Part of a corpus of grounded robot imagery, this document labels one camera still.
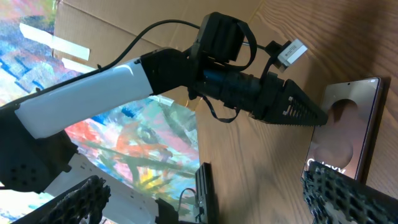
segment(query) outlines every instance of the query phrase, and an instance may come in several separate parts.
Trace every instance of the colorful painting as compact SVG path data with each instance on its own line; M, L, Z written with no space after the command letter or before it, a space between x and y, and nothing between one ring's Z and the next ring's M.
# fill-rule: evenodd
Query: colorful painting
M64 68L48 46L25 39L19 24L53 32L52 0L3 1L0 6L0 106L80 73ZM144 99L66 129L79 151L119 181L175 208L184 188L195 187L199 167L194 112ZM48 194L0 190L0 223L10 223L51 200ZM194 196L182 199L180 216L192 220ZM104 218L104 223L111 223Z

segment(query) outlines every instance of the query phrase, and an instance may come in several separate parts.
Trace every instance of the table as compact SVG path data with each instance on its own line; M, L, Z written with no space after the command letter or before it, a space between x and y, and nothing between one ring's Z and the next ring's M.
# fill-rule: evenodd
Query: table
M398 198L398 2L394 0L263 0L249 21L257 43L299 38L309 48L280 74L319 103L325 85L384 77L387 96L366 184ZM243 49L238 63L248 60ZM259 76L268 56L246 70ZM234 111L212 100L219 117ZM212 165L221 223L311 223L300 175L312 128L275 126L241 113L216 121L197 107L200 161Z

